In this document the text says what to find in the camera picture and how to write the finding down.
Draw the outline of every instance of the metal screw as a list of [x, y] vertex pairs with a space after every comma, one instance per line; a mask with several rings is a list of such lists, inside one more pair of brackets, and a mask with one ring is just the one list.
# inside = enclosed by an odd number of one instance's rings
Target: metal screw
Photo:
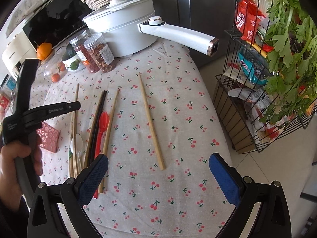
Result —
[[244, 182], [246, 182], [246, 183], [251, 183], [251, 182], [252, 182], [251, 177], [248, 177], [248, 176], [243, 177], [243, 180], [244, 180]]
[[38, 185], [39, 188], [43, 188], [44, 186], [45, 186], [44, 182], [40, 182], [39, 185]]
[[68, 178], [68, 179], [66, 180], [66, 183], [67, 183], [67, 184], [72, 184], [74, 181], [75, 181], [75, 179], [74, 179], [73, 177], [71, 177], [71, 178]]
[[280, 187], [281, 183], [279, 181], [274, 181], [273, 184], [276, 186], [276, 187]]

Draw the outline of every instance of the tablecloth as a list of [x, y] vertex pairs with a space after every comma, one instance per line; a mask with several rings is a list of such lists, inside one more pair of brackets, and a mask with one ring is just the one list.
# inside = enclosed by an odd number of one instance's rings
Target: tablecloth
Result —
[[[163, 171], [158, 168], [147, 125], [139, 72], [166, 164]], [[110, 112], [120, 89], [104, 192], [84, 207], [101, 235], [215, 237], [234, 206], [211, 174], [208, 159], [214, 152], [229, 164], [231, 159], [187, 47], [158, 39], [130, 58], [117, 59], [109, 73], [89, 74], [86, 69], [68, 73], [50, 86], [44, 104], [74, 101], [77, 83], [81, 103], [77, 130], [85, 145], [102, 90], [108, 91], [104, 111]], [[70, 122], [70, 114], [47, 121], [61, 132], [57, 153], [43, 153], [42, 180], [49, 185], [68, 178]], [[77, 237], [63, 207], [61, 213], [71, 236]]]

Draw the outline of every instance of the red plastic spoon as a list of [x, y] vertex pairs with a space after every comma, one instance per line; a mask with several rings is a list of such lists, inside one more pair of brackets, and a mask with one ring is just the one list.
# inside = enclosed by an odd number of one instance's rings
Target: red plastic spoon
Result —
[[[107, 130], [109, 123], [109, 116], [107, 112], [102, 112], [99, 118], [99, 132], [97, 136], [96, 149], [95, 149], [95, 158], [98, 157], [100, 153], [100, 145], [102, 134]], [[98, 198], [98, 189], [94, 194], [94, 198]]]

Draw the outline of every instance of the pink box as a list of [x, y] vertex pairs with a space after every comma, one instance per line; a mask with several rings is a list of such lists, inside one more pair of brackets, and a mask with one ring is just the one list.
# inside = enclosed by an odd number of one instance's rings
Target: pink box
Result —
[[42, 125], [42, 129], [36, 130], [42, 140], [40, 147], [56, 153], [59, 131], [48, 125], [46, 122], [42, 122]]

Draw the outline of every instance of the blue gripper pad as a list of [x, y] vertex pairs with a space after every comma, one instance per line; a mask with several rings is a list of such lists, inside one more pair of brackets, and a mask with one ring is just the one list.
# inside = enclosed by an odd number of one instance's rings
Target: blue gripper pad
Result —
[[81, 173], [85, 175], [85, 171], [87, 170], [90, 170], [90, 173], [88, 173], [88, 176], [82, 181], [78, 189], [77, 201], [80, 206], [90, 203], [96, 189], [108, 170], [108, 158], [105, 155], [99, 155], [93, 163], [88, 168], [83, 169]]
[[240, 204], [240, 190], [226, 166], [216, 157], [215, 154], [210, 155], [209, 168], [224, 193], [227, 201], [236, 207]]

